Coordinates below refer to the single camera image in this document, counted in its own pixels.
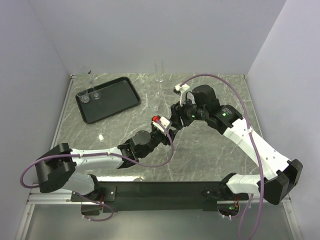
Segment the small clear tumbler glass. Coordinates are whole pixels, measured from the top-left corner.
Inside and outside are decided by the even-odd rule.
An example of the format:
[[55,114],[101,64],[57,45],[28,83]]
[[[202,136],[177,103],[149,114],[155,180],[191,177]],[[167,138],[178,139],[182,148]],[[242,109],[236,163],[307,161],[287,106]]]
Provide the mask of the small clear tumbler glass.
[[79,91],[76,96],[81,103],[87,104],[90,101],[89,93],[87,89]]

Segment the clear stemmed wine glass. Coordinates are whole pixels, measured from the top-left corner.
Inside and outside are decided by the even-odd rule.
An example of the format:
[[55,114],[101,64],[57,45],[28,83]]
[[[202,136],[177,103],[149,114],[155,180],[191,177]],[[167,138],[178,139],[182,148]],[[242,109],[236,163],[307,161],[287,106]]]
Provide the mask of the clear stemmed wine glass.
[[83,79],[89,84],[92,88],[92,92],[90,93],[90,97],[93,100],[99,100],[101,98],[101,94],[95,89],[95,77],[93,71],[90,67],[82,65],[80,67],[80,74]]

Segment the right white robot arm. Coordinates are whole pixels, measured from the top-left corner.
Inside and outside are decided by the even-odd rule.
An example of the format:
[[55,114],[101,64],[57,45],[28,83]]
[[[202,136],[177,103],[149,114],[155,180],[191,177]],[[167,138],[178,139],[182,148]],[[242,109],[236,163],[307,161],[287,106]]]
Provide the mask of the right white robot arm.
[[278,205],[298,184],[303,164],[276,151],[233,106],[221,105],[209,85],[191,89],[177,84],[174,93],[179,102],[171,106],[172,126],[177,129],[194,121],[204,121],[222,136],[235,143],[258,167],[258,175],[231,173],[223,179],[220,194],[231,200],[237,194],[260,194],[264,200]]

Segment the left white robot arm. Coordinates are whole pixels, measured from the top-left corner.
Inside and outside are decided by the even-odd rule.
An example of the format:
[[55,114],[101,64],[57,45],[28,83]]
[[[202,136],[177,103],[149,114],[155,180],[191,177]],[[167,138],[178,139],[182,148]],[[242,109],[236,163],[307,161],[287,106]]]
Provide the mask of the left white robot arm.
[[40,157],[35,164],[41,193],[59,189],[75,191],[89,201],[100,197],[101,189],[95,175],[84,171],[95,169],[127,169],[135,165],[149,167],[140,160],[158,145],[173,146],[177,131],[154,123],[151,131],[140,130],[125,143],[109,149],[80,150],[61,143]]

